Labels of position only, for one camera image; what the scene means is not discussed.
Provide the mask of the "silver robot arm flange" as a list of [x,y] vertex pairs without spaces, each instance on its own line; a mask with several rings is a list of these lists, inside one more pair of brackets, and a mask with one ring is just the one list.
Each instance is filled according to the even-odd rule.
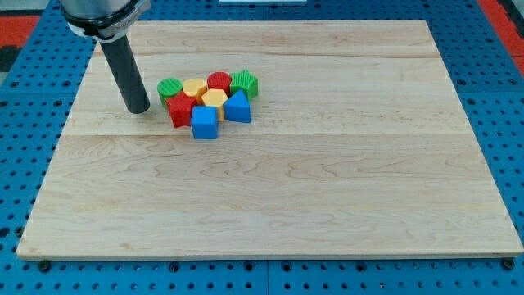
[[60,7],[74,34],[110,43],[127,34],[140,15],[151,9],[151,1],[60,0]]

